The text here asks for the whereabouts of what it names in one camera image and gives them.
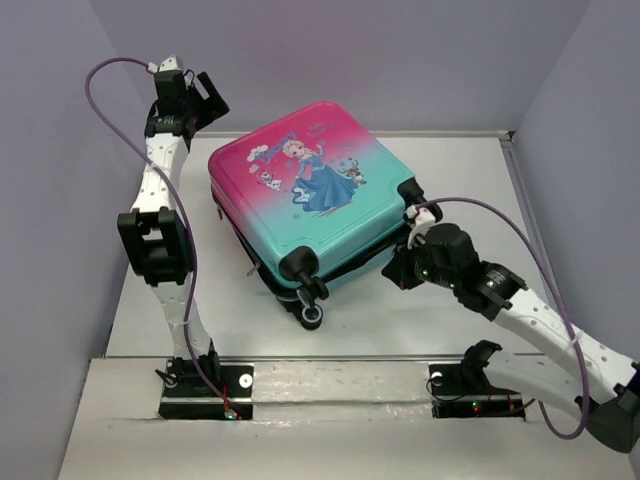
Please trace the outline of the pink and teal suitcase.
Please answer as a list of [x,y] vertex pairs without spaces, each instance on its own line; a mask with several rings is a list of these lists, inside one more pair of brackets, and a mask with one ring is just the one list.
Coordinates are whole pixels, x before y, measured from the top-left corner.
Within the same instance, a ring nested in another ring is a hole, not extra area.
[[407,241],[415,173],[347,110],[321,101],[215,150],[211,192],[277,301],[307,330],[337,279]]

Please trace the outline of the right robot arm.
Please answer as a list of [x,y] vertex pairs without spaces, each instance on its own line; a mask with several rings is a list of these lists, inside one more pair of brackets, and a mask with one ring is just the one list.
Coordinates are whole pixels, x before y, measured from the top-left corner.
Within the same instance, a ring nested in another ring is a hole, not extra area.
[[583,422],[597,441],[629,453],[639,439],[639,364],[563,320],[526,282],[503,265],[480,259],[455,224],[414,229],[397,245],[382,274],[402,290],[423,283],[449,290],[467,310],[535,347],[523,360],[480,341],[465,353],[462,384],[516,390]]

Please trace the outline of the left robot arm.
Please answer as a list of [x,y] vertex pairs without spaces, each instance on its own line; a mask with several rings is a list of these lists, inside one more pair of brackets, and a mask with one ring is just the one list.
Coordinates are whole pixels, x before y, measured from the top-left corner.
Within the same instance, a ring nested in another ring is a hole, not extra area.
[[201,96],[185,72],[168,63],[152,71],[157,98],[147,116],[146,151],[139,193],[117,229],[134,273],[151,288],[173,342],[173,358],[161,377],[201,395],[221,395],[224,377],[213,340],[195,302],[197,254],[177,187],[192,139],[228,108],[208,76],[198,75]]

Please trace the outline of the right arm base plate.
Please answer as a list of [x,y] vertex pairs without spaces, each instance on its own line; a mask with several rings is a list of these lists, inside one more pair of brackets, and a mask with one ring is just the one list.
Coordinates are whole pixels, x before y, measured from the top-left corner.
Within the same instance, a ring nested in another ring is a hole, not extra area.
[[533,400],[489,383],[484,369],[502,347],[481,340],[469,347],[457,363],[435,363],[428,367],[425,389],[432,398],[435,419],[526,418]]

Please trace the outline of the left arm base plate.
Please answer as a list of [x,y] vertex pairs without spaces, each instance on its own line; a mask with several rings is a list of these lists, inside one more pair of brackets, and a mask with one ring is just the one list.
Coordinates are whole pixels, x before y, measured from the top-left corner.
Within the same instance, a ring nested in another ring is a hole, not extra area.
[[178,372],[176,362],[155,370],[162,381],[158,415],[165,420],[243,421],[254,413],[252,363],[223,363],[221,382],[212,390],[189,366]]

